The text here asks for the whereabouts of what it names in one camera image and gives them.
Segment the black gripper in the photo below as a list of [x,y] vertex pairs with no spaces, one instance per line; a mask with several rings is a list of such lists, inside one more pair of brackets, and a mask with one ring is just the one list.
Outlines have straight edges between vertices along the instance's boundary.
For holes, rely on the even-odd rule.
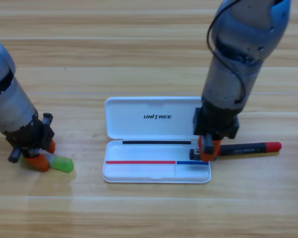
[[43,154],[39,154],[39,150],[47,149],[49,153],[55,152],[54,132],[50,127],[52,120],[53,116],[50,113],[44,113],[42,120],[39,120],[38,115],[34,114],[27,125],[13,132],[6,131],[5,138],[13,147],[8,161],[17,163],[20,156],[23,156],[24,161],[31,168],[40,172],[48,171],[49,162]]
[[193,116],[193,134],[198,135],[200,159],[213,161],[220,151],[220,140],[234,139],[239,129],[238,109],[221,109],[202,99]]

